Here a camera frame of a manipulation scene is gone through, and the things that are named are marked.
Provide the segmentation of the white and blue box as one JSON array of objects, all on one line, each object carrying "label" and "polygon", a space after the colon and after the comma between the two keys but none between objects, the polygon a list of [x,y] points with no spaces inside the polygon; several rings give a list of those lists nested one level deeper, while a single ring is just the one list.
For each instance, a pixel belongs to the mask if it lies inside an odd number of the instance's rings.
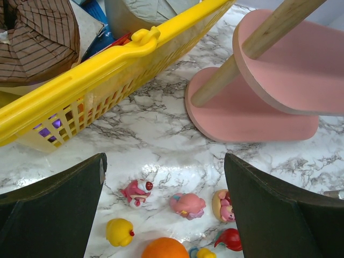
[{"label": "white and blue box", "polygon": [[80,32],[79,63],[114,43],[103,1],[71,1]]}]

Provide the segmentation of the grey paper-wrapped roll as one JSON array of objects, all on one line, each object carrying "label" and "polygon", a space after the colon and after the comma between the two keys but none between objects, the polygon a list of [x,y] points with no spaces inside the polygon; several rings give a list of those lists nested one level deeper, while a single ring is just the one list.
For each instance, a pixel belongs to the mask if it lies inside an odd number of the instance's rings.
[{"label": "grey paper-wrapped roll", "polygon": [[142,28],[159,26],[198,3],[198,0],[108,0],[104,6],[112,36],[119,39]]}]

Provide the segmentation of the pink bear donut toy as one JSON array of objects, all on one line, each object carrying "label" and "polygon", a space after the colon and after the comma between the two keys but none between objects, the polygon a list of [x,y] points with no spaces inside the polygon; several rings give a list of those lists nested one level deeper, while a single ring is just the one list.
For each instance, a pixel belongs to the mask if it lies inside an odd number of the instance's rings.
[{"label": "pink bear donut toy", "polygon": [[212,212],[223,223],[235,222],[235,215],[228,190],[221,189],[214,193],[212,197]]}]

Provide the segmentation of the orange fruit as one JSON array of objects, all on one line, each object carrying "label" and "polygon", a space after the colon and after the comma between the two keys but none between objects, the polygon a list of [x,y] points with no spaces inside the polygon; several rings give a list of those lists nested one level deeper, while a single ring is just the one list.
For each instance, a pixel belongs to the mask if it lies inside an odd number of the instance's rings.
[{"label": "orange fruit", "polygon": [[186,248],[173,238],[158,238],[147,245],[141,258],[189,258]]}]

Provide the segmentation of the pink three-tier wooden shelf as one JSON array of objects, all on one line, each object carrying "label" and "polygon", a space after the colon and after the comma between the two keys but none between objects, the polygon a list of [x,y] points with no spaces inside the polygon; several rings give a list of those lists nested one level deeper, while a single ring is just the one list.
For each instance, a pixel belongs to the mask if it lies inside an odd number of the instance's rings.
[{"label": "pink three-tier wooden shelf", "polygon": [[311,138],[320,116],[343,115],[343,32],[306,18],[322,1],[284,1],[236,26],[233,54],[194,75],[185,106],[217,142]]}]

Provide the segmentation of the brown striped wrapped roll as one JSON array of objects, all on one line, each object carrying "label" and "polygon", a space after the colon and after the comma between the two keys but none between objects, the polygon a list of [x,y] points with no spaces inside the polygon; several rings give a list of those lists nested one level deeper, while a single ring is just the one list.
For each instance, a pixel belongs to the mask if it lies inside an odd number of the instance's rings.
[{"label": "brown striped wrapped roll", "polygon": [[1,86],[48,81],[77,64],[80,33],[70,1],[1,1]]}]

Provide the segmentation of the red strawberry figure toy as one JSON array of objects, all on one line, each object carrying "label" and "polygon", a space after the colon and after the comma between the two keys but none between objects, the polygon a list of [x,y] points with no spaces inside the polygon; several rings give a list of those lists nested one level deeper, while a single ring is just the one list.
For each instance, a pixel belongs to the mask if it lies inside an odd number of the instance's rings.
[{"label": "red strawberry figure toy", "polygon": [[239,231],[235,228],[228,228],[219,232],[214,243],[214,248],[218,245],[223,245],[235,252],[242,251]]}]

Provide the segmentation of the yellow plastic shopping basket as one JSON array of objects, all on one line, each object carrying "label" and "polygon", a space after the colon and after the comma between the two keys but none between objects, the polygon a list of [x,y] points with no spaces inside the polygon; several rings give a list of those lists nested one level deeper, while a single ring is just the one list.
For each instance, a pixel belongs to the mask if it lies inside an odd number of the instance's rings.
[{"label": "yellow plastic shopping basket", "polygon": [[56,150],[189,52],[232,5],[201,1],[1,108],[1,145]]}]

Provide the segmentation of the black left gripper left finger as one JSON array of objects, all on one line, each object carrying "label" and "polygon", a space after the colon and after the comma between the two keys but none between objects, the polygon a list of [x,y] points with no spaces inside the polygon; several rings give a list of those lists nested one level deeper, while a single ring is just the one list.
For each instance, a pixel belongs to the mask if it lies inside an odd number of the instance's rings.
[{"label": "black left gripper left finger", "polygon": [[83,257],[106,170],[98,153],[1,194],[1,257]]}]

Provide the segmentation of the yellow duck toy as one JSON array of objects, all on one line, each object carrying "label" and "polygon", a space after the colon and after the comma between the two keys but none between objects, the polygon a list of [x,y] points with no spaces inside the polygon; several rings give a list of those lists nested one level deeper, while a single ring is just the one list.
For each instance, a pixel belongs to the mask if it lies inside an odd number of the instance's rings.
[{"label": "yellow duck toy", "polygon": [[111,219],[106,224],[106,239],[114,247],[129,245],[134,236],[133,224],[126,219]]}]

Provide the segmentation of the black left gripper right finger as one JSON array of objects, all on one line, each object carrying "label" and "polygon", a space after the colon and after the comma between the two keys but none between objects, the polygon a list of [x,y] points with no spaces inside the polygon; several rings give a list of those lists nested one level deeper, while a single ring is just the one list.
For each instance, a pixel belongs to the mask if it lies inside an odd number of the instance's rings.
[{"label": "black left gripper right finger", "polygon": [[343,201],[227,153],[224,171],[245,257],[343,257]]}]

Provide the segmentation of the pink round planet toy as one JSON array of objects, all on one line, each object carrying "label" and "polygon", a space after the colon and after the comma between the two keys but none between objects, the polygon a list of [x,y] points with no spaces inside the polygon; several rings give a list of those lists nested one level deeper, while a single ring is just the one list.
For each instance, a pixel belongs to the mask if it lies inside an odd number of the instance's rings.
[{"label": "pink round planet toy", "polygon": [[181,217],[193,220],[204,215],[206,202],[194,193],[176,193],[170,198],[169,206]]}]

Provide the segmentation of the small yellow minion toy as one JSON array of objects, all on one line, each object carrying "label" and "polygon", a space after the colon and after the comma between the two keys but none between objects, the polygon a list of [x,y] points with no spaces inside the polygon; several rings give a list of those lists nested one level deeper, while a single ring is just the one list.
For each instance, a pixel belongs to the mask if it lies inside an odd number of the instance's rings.
[{"label": "small yellow minion toy", "polygon": [[192,247],[189,250],[189,258],[216,258],[216,254],[207,248]]}]

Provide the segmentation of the pink bear strawberry toy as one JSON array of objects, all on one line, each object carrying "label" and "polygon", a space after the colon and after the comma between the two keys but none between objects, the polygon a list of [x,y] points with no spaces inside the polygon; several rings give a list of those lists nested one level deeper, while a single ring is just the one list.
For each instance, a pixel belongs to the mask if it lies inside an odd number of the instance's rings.
[{"label": "pink bear strawberry toy", "polygon": [[146,202],[154,188],[152,182],[148,180],[132,180],[126,188],[120,189],[120,192],[127,199],[129,206],[138,209]]}]

